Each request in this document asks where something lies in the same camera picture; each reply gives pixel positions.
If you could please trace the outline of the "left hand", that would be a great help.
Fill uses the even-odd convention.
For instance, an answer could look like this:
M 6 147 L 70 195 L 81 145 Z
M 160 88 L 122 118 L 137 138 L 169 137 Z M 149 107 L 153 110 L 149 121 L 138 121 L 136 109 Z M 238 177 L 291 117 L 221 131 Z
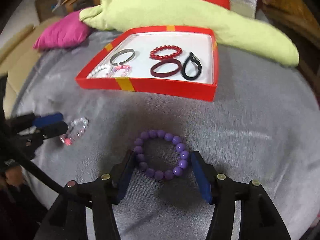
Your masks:
M 24 176 L 22 167 L 20 165 L 7 169 L 4 173 L 1 173 L 1 190 L 4 190 L 9 186 L 19 187 L 24 183 Z

